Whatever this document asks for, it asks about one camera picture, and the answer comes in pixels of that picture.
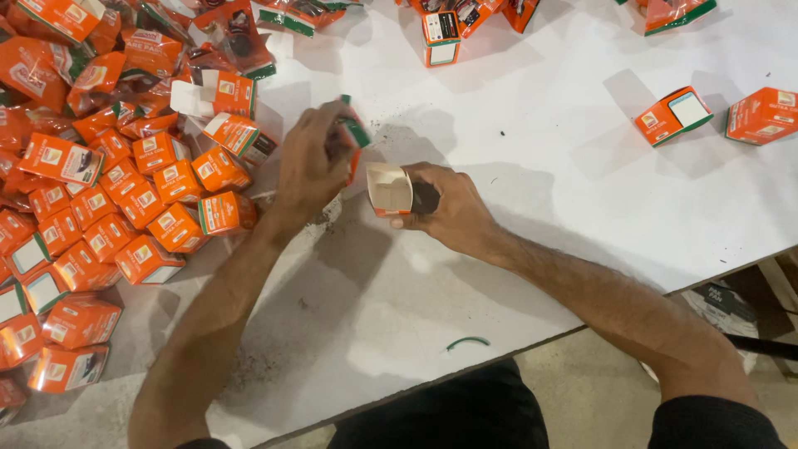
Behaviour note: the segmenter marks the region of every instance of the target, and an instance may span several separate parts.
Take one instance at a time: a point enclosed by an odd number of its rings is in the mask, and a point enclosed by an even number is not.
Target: white table
[[[757,148],[721,135],[730,104],[766,85],[798,91],[797,19],[794,2],[723,0],[703,22],[643,38],[632,5],[543,0],[525,35],[489,18],[456,65],[428,70],[420,19],[376,0],[313,40],[270,37],[278,74],[260,83],[259,121],[282,136],[305,108],[349,93],[374,135],[363,160],[452,165],[502,225],[671,292],[798,244],[798,140]],[[652,149],[630,119],[684,85],[716,117]],[[272,189],[276,173],[275,158],[253,193]],[[392,230],[362,178],[332,222],[294,240],[263,289],[242,363],[208,413],[233,448],[581,324],[513,275]],[[162,288],[120,283],[128,311],[104,381],[34,398],[0,443],[123,447],[146,367],[230,248],[213,241]],[[463,336],[491,346],[445,351]]]

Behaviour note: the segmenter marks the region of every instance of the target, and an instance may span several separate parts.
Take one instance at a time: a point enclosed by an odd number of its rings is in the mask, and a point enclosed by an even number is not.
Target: hand
[[[424,231],[453,251],[491,263],[493,242],[507,233],[493,220],[471,177],[428,162],[402,168],[411,181],[431,184],[440,201],[434,213],[393,218],[391,226]]]
[[[298,232],[346,186],[354,149],[345,147],[335,126],[340,117],[352,117],[341,101],[308,109],[282,144],[280,179],[274,215]]]

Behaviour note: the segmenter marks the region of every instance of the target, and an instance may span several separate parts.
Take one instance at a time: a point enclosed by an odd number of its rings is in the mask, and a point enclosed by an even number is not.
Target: orange plastic packet
[[[17,5],[76,46],[89,36],[105,12],[98,0],[18,0]]]
[[[523,34],[529,21],[532,20],[532,15],[538,9],[538,3],[540,0],[509,0],[502,13],[510,22],[512,29]]]
[[[136,27],[142,30],[157,31],[176,41],[194,46],[194,39],[186,29],[191,25],[191,18],[164,8],[158,2],[136,3],[139,14],[136,16]]]
[[[646,9],[646,36],[687,25],[717,6],[715,0],[638,0]]]
[[[0,81],[52,111],[63,109],[66,83],[53,69],[53,55],[44,42],[14,36],[0,44],[0,54]]]
[[[93,187],[100,178],[103,154],[57,137],[34,133],[19,168],[63,182]]]
[[[428,12],[437,11],[444,2],[438,2],[438,8],[429,7],[428,4],[433,2],[426,2],[425,0],[410,0],[410,5],[419,12],[419,14],[427,14]],[[497,2],[496,0],[457,0],[454,2],[454,7],[451,9],[457,14],[459,20],[458,29],[460,36],[463,39],[468,38],[471,33],[476,30],[482,23],[495,13],[504,2]]]
[[[263,44],[252,17],[249,0],[234,0],[200,15],[192,24],[208,35],[213,47],[244,77],[259,80],[276,73],[269,50]]]
[[[100,23],[89,33],[83,46],[95,56],[111,53],[117,44],[117,36],[121,29],[122,17],[119,11],[105,8]]]
[[[125,63],[123,79],[146,75],[171,77],[180,60],[183,44],[156,31],[141,29],[122,30]]]
[[[202,79],[203,70],[218,70],[220,72],[230,72],[239,74],[239,70],[227,59],[227,57],[214,50],[210,42],[205,42],[200,48],[188,51],[186,66],[191,74],[191,80],[196,85],[204,85]]]
[[[191,82],[192,77],[188,65],[183,62],[177,75],[173,77],[164,78],[158,81],[150,90],[150,94],[160,95],[161,97],[169,98],[172,95],[172,82],[185,81]]]
[[[5,41],[12,36],[16,36],[17,31],[11,26],[10,23],[0,15],[0,41]]]
[[[199,223],[205,235],[224,236],[255,227],[252,200],[235,192],[220,193],[199,202]]]
[[[289,30],[312,38],[315,30],[335,22],[344,13],[344,10],[329,11],[311,0],[295,0],[289,3],[282,24]]]
[[[25,148],[25,111],[20,107],[0,106],[0,151],[18,153]]]
[[[257,3],[260,5],[260,20],[283,25],[290,0],[261,0]]]
[[[74,118],[64,117],[44,106],[35,106],[33,103],[23,106],[27,108],[25,115],[28,120],[28,132],[47,134],[65,141],[81,143],[81,136],[72,127],[75,122]],[[27,135],[24,139],[26,146],[29,140],[30,135]]]
[[[137,117],[153,118],[164,115],[163,113],[172,113],[167,109],[169,107],[169,97],[158,95],[152,92],[145,92],[138,96],[136,99],[136,110],[133,112]]]
[[[47,393],[63,393],[96,383],[100,379],[108,347],[97,344],[66,349],[47,344],[41,349],[36,367],[30,373],[28,387]]]
[[[122,73],[125,56],[115,51],[94,58],[69,91],[66,103],[76,116],[87,113],[94,107],[89,93],[111,93]]]
[[[172,205],[150,223],[147,229],[169,252],[191,254],[210,240],[202,232],[197,211],[180,203]]]
[[[72,127],[83,137],[85,142],[94,142],[105,130],[114,126],[129,124],[133,119],[135,106],[119,101],[100,112],[73,122]]]
[[[41,39],[42,41],[56,42],[65,46],[71,46],[72,42],[61,36],[55,30],[51,30],[44,23],[32,19],[17,3],[11,3],[6,11],[8,23],[21,35],[29,38]]]
[[[77,77],[89,64],[91,57],[79,47],[48,43],[50,53],[53,55],[53,68],[61,75],[61,79],[68,85],[75,85]]]
[[[119,128],[119,132],[135,140],[168,131],[177,124],[177,113],[154,118],[140,118]]]

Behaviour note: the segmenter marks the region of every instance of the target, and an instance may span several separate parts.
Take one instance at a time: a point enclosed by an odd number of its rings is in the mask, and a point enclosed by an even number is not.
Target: green strip
[[[11,106],[11,94],[3,89],[0,89],[0,106]]]
[[[619,5],[622,5],[623,3],[626,3],[626,0],[615,0],[615,1],[618,2]],[[538,6],[540,6],[540,1],[538,1],[538,3],[533,6],[533,8],[535,8],[535,9],[532,10],[532,14],[529,16],[529,20],[527,20],[527,23],[523,24],[523,28],[521,29],[521,34],[526,32],[527,26],[529,25],[529,22],[532,22],[532,18],[535,17],[535,13],[538,12]]]
[[[72,108],[70,108],[66,103],[64,103],[64,107],[61,108],[61,115],[67,118],[75,118],[75,112],[72,111]]]
[[[113,332],[116,331],[117,325],[119,325],[119,322],[122,320],[122,314],[123,313],[124,313],[124,309],[120,308],[119,309],[119,316],[117,316],[117,321],[116,321],[116,323],[113,324],[113,328],[111,329],[111,333],[108,334],[108,339],[106,341],[111,340],[111,336],[113,336]]]
[[[100,173],[102,173],[102,167],[105,165],[105,155],[100,153],[100,157],[100,164],[97,166],[97,173],[94,176],[94,181],[92,181],[92,184],[89,186],[91,188],[94,188],[94,186],[97,185],[97,181],[100,180]]]
[[[100,56],[100,54],[97,53],[97,49],[94,48],[94,44],[89,41],[88,36],[86,37],[86,40],[81,43],[81,48],[92,58]]]
[[[352,137],[354,137],[354,140],[358,143],[360,148],[365,148],[371,143],[371,137],[369,137],[369,134],[366,133],[365,129],[360,126],[357,120],[346,118],[342,121],[342,124],[352,133]]]
[[[39,17],[38,14],[36,14],[36,12],[28,9],[28,7],[25,6],[22,2],[17,2],[17,6],[22,8],[22,10],[24,10],[26,12],[26,14],[28,14],[30,16],[30,18],[32,18],[36,22],[43,23],[45,26],[47,26],[47,28],[50,28],[52,31],[56,32],[57,34],[60,34],[67,41],[72,42],[76,46],[79,46],[81,44],[81,41],[78,41],[77,39],[75,39],[75,38],[69,36],[68,34],[64,33],[63,31],[59,30],[55,26],[52,26],[48,22],[45,22],[45,20],[43,18]]]
[[[277,67],[275,67],[274,64],[270,63],[268,66],[252,70],[248,74],[244,74],[244,77],[258,81],[264,79],[265,77],[270,77],[271,75],[274,75],[276,73],[277,73]]]
[[[17,301],[19,302],[19,309],[22,310],[22,315],[28,311],[28,302],[25,300],[25,292],[22,291],[22,284],[14,284],[14,293],[17,294]]]
[[[681,16],[680,18],[674,20],[673,22],[666,23],[659,28],[655,28],[651,31],[646,31],[646,36],[650,36],[651,34],[661,33],[662,31],[671,30],[673,28],[677,28],[679,26],[687,25],[692,21],[696,20],[697,18],[701,17],[702,15],[710,12],[717,6],[717,2],[715,0],[707,0],[703,2],[701,5],[697,6],[693,10],[689,11],[687,14]]]
[[[742,139],[735,139],[734,137],[730,137],[729,136],[729,125],[731,125],[732,118],[733,118],[733,116],[732,116],[732,108],[729,108],[729,110],[726,111],[726,114],[727,114],[726,127],[723,130],[723,137],[726,137],[730,141],[740,142],[740,143],[744,143],[744,144],[748,144],[748,145],[754,145],[754,146],[762,146],[762,144],[758,144],[756,142],[744,141]]]
[[[677,132],[675,132],[675,133],[673,133],[673,134],[669,135],[668,137],[666,137],[666,138],[662,139],[661,141],[659,141],[659,142],[657,142],[657,143],[655,143],[655,144],[653,144],[653,145],[651,145],[651,146],[653,146],[654,148],[656,148],[656,147],[658,147],[659,145],[662,145],[662,144],[664,144],[665,142],[669,141],[670,139],[673,139],[674,137],[676,137],[676,136],[678,136],[678,135],[680,135],[680,134],[684,134],[684,133],[686,133],[686,132],[688,132],[688,131],[692,131],[692,130],[696,129],[697,127],[699,127],[699,126],[701,126],[701,125],[704,125],[704,124],[705,124],[707,121],[710,121],[710,120],[712,120],[712,118],[713,118],[713,117],[715,117],[715,114],[711,113],[710,115],[708,115],[708,116],[706,116],[706,117],[702,118],[701,120],[699,120],[699,121],[696,121],[696,122],[695,122],[695,123],[693,123],[692,125],[690,125],[690,126],[688,126],[688,127],[686,127],[686,128],[679,129]]]
[[[241,150],[238,151],[237,153],[233,153],[233,154],[238,156],[238,157],[242,157],[247,152],[249,147],[251,147],[252,144],[255,143],[255,139],[257,139],[259,135],[260,135],[260,131],[256,129],[255,132],[252,133],[250,138],[248,138],[247,141],[244,142],[244,145],[241,146]]]
[[[258,90],[258,82],[256,80],[253,80],[252,91],[250,92],[250,120],[255,119],[255,92],[257,92],[257,90]]]
[[[438,46],[445,46],[447,44],[457,44],[460,43],[460,39],[452,39],[451,41],[441,41],[435,42],[432,44],[427,44],[427,47],[438,47]]]
[[[199,225],[202,227],[202,233],[207,235],[207,227],[205,227],[205,205],[206,200],[199,200]]]
[[[464,337],[464,338],[461,338],[459,340],[454,341],[452,344],[447,346],[446,347],[446,351],[451,351],[452,349],[454,349],[455,346],[457,346],[458,344],[460,344],[460,343],[462,343],[464,341],[476,341],[476,342],[484,344],[485,346],[490,346],[491,345],[491,342],[487,341],[486,339],[484,339],[482,337]]]
[[[264,22],[282,25],[283,17],[285,17],[285,14],[277,14],[267,10],[260,10],[260,20],[263,20]]]
[[[65,298],[67,295],[69,295],[70,293],[71,293],[71,291],[67,290],[66,292],[63,292],[62,294],[60,294],[60,295],[56,296],[56,297],[55,297],[55,299],[53,299],[53,300],[52,300],[52,301],[50,301],[49,303],[45,304],[45,305],[44,305],[42,308],[40,308],[40,309],[39,309],[39,311],[38,311],[38,312],[36,312],[36,315],[38,315],[38,314],[40,314],[40,313],[42,313],[42,312],[47,312],[48,310],[50,310],[51,308],[53,308],[53,306],[55,305],[55,303],[57,303],[58,301],[60,301],[60,300],[64,299],[64,298]]]
[[[286,19],[283,21],[283,26],[287,29],[296,31],[297,33],[304,34],[308,38],[313,37],[314,28],[312,26],[305,25],[304,23],[297,22],[293,18],[286,16]]]
[[[145,3],[142,1],[138,2],[138,5],[141,7],[144,12],[147,13],[151,18],[157,20],[161,25],[165,26],[170,31],[173,31],[175,34],[179,35],[182,39],[184,39],[190,46],[195,46],[194,39],[188,34],[188,32],[177,22],[173,21],[169,16],[167,16],[166,11],[164,11],[160,5],[155,5],[154,7],[149,3]]]
[[[39,234],[38,232],[34,232],[34,240],[36,240],[36,244],[39,245],[41,253],[45,255],[45,259],[48,262],[52,263],[53,259],[51,259],[49,256],[49,251],[47,251],[47,245],[45,245],[45,241],[41,239],[41,234]]]

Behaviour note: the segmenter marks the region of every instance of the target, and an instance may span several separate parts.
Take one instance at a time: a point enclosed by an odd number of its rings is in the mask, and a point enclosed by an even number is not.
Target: cardboard
[[[53,259],[50,258],[44,240],[38,232],[28,237],[10,256],[4,256],[8,268],[14,273],[18,281],[24,283],[36,273],[36,271],[50,265]]]
[[[169,252],[196,252],[210,237],[200,227],[200,215],[175,203],[147,226],[152,235]]]
[[[44,345],[45,339],[41,336],[41,327],[36,316],[28,313],[3,323],[0,342],[6,364],[12,368],[35,356]]]
[[[692,86],[670,93],[657,104],[634,120],[635,125],[646,136],[646,140],[657,147],[679,134],[704,125],[714,114],[698,97]]]
[[[30,309],[36,315],[47,312],[56,302],[70,294],[64,278],[51,264],[38,269],[22,281],[22,291],[25,292]]]
[[[133,142],[133,156],[139,173],[148,175],[165,169],[182,159],[190,159],[191,153],[183,142],[166,131]]]
[[[166,210],[166,205],[161,202],[158,192],[149,182],[135,187],[119,202],[119,207],[136,229],[146,228]]]
[[[255,227],[255,204],[235,192],[225,192],[199,202],[199,223],[205,235],[223,236]]]
[[[122,137],[115,129],[109,129],[89,145],[89,148],[96,149],[105,155],[102,173],[106,174],[122,162],[123,159],[132,157],[133,149],[128,143],[128,139]]]
[[[93,187],[100,177],[103,154],[58,137],[33,133],[19,168],[64,182]]]
[[[47,253],[53,258],[60,256],[83,237],[72,209],[61,210],[39,223],[39,233]]]
[[[103,190],[111,197],[111,201],[119,204],[128,194],[138,185],[147,182],[141,176],[130,159],[124,159],[116,167],[110,169],[100,178],[100,185]]]
[[[27,399],[25,393],[13,380],[7,377],[0,378],[0,428],[14,419]]]
[[[111,197],[101,185],[84,190],[80,195],[74,197],[69,205],[72,207],[72,212],[75,213],[77,223],[84,231],[102,217],[119,212],[117,205],[111,201]]]
[[[11,209],[0,211],[0,256],[8,256],[36,232],[36,225]]]
[[[210,192],[231,185],[237,189],[245,189],[252,184],[249,173],[230,154],[225,153],[221,145],[199,155],[192,162],[192,167],[205,189]]]
[[[203,70],[203,85],[185,81],[172,83],[170,106],[195,117],[216,117],[231,113],[255,118],[255,81],[219,70]]]
[[[77,242],[53,263],[72,292],[105,290],[120,278],[115,264],[103,264],[83,240]]]
[[[84,190],[88,189],[85,185],[75,184],[73,182],[65,182],[64,189],[69,194],[70,198],[74,198]]]
[[[112,264],[113,257],[139,235],[121,215],[111,213],[89,228],[84,239],[98,261]]]
[[[14,285],[0,290],[0,328],[4,322],[15,316],[25,315],[28,312],[28,303],[25,301],[25,293],[22,286],[17,282]]]
[[[401,167],[369,162],[365,166],[365,178],[369,199],[377,217],[410,213],[413,183]]]
[[[421,18],[424,32],[424,64],[438,67],[454,64],[460,52],[460,31],[452,11],[426,14]]]
[[[74,45],[89,36],[105,12],[99,0],[19,0],[17,5]]]
[[[764,87],[729,108],[726,137],[764,145],[798,131],[798,93]]]
[[[63,393],[91,385],[100,379],[107,358],[108,347],[103,344],[77,349],[47,344],[41,349],[36,367],[30,373],[28,387],[47,393]]]
[[[186,261],[166,252],[152,236],[139,236],[114,257],[131,285],[163,284]]]
[[[63,185],[34,190],[28,195],[28,200],[39,222],[69,207],[69,194]]]
[[[279,146],[276,140],[262,133],[249,118],[219,113],[203,133],[241,159],[260,166]]]
[[[175,201],[183,203],[196,203],[205,193],[205,189],[197,181],[191,163],[183,159],[177,161],[152,175],[160,200],[164,204]]]
[[[105,343],[121,313],[121,308],[93,294],[70,295],[53,306],[41,335],[68,349]]]
[[[12,282],[14,282],[14,272],[11,271],[11,268],[8,268],[3,259],[0,259],[0,288],[8,287]]]

